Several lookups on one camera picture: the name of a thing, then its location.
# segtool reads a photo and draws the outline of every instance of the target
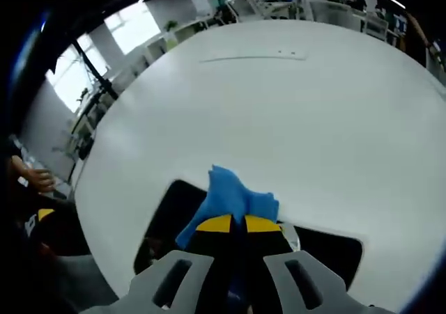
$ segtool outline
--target black mat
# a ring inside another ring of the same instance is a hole
[[[169,186],[138,250],[134,261],[136,274],[150,266],[151,258],[159,258],[175,249],[176,236],[192,219],[205,197],[206,191],[182,180],[176,180]],[[300,238],[301,249],[342,277],[348,289],[361,261],[361,242],[351,237],[297,226],[295,229]]]

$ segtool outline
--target table surface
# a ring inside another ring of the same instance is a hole
[[[207,189],[218,164],[274,193],[282,221],[359,239],[350,295],[397,311],[445,241],[444,92],[403,52],[338,26],[266,20],[198,33],[98,126],[75,192],[92,254],[125,295],[167,187],[181,178]]]

